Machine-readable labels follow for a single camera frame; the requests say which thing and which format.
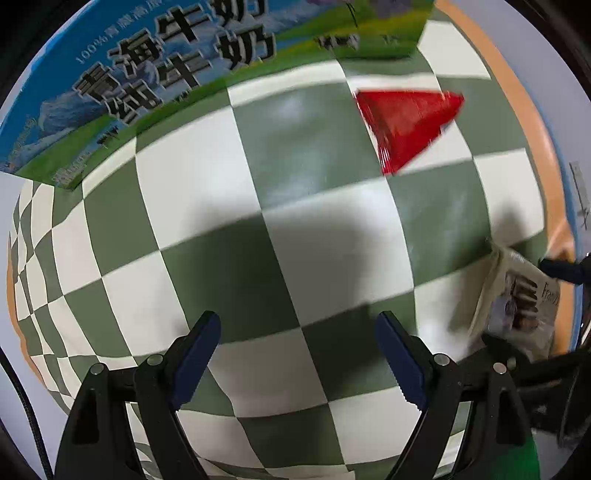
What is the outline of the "white chocolate biscuit packet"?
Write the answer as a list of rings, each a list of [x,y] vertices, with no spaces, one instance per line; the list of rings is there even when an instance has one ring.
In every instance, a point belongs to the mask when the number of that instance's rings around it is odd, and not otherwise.
[[[531,362],[550,356],[560,285],[517,251],[494,242],[487,274],[468,330],[504,340]]]

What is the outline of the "red triangular snack packet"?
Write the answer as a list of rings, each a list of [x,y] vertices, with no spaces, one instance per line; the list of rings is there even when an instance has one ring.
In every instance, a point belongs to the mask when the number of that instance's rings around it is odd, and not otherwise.
[[[393,175],[438,139],[456,119],[465,98],[436,90],[360,90],[363,121],[377,140],[382,173]]]

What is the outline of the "checkered green white mat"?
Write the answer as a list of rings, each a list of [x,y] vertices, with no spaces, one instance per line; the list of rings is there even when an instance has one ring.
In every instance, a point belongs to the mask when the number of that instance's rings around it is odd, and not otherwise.
[[[360,90],[464,96],[393,175]],[[23,353],[68,410],[96,361],[133,367],[205,310],[221,344],[179,413],[217,479],[381,479],[418,420],[373,334],[383,310],[460,359],[492,242],[571,256],[550,137],[459,8],[401,60],[325,60],[163,119],[74,190],[26,181],[1,236]]]

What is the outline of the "cardboard milk box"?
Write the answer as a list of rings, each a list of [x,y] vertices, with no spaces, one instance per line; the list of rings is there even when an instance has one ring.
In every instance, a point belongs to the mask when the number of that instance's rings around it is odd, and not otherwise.
[[[232,84],[398,59],[430,1],[5,1],[1,169],[76,186],[114,150]]]

